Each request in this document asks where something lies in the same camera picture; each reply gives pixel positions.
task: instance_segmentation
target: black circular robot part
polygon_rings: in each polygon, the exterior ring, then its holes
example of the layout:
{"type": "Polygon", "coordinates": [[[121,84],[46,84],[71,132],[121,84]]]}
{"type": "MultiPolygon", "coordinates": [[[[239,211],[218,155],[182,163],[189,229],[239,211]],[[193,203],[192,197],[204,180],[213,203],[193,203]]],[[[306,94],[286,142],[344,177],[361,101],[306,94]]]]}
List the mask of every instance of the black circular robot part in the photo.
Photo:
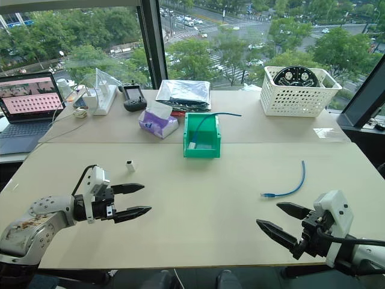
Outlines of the black circular robot part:
{"type": "Polygon", "coordinates": [[[273,81],[277,85],[319,87],[317,76],[303,66],[288,66],[277,73],[273,81]]]}

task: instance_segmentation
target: green plastic bin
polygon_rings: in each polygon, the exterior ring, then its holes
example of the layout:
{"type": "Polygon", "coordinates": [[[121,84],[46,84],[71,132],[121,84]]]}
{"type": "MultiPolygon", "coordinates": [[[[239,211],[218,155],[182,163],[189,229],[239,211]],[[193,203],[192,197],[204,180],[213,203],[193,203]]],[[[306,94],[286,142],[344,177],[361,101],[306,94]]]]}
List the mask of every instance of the green plastic bin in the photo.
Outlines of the green plastic bin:
{"type": "Polygon", "coordinates": [[[200,126],[195,149],[188,145],[199,123],[210,113],[186,113],[183,134],[183,155],[185,158],[219,158],[221,156],[221,133],[218,116],[208,117],[200,126]]]}

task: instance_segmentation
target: blue cable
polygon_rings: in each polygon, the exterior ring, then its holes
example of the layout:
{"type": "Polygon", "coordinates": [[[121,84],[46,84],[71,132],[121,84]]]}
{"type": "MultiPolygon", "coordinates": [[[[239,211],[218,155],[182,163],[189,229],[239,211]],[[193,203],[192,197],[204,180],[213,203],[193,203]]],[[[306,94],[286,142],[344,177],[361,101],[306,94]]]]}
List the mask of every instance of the blue cable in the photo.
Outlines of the blue cable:
{"type": "Polygon", "coordinates": [[[300,182],[300,184],[298,185],[297,188],[295,188],[294,190],[290,191],[289,193],[284,193],[284,194],[272,194],[272,193],[264,193],[264,194],[260,194],[261,197],[283,197],[283,196],[287,196],[289,194],[292,194],[292,193],[295,193],[296,191],[298,191],[302,185],[303,185],[303,182],[305,181],[305,161],[302,161],[302,180],[300,182]]]}
{"type": "Polygon", "coordinates": [[[197,129],[195,130],[194,132],[194,135],[192,136],[192,139],[190,141],[190,143],[197,143],[197,139],[198,139],[198,132],[199,132],[199,129],[200,129],[200,126],[202,125],[202,123],[209,117],[211,116],[217,116],[219,114],[226,114],[228,116],[242,116],[241,114],[235,114],[235,113],[211,113],[211,114],[208,114],[207,116],[205,116],[201,121],[200,123],[198,124],[198,127],[197,129]]]}

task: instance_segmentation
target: laptop screen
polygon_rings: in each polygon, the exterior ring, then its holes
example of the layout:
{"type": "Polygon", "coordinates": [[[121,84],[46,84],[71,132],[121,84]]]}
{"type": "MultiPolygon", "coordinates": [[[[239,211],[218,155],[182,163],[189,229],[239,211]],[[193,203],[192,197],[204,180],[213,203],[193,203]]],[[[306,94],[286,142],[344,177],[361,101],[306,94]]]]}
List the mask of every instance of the laptop screen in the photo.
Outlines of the laptop screen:
{"type": "Polygon", "coordinates": [[[50,72],[0,78],[0,107],[9,122],[50,119],[64,109],[50,72]]]}

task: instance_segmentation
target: purple tissue box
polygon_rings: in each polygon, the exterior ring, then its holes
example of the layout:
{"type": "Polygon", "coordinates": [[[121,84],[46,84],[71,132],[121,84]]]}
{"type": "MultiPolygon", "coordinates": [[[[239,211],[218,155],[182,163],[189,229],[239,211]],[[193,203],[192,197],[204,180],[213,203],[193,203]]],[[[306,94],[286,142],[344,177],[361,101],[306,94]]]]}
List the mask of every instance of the purple tissue box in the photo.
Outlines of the purple tissue box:
{"type": "Polygon", "coordinates": [[[169,116],[168,119],[162,119],[146,110],[140,114],[138,120],[142,129],[160,138],[166,138],[179,126],[178,120],[173,116],[169,116]]]}

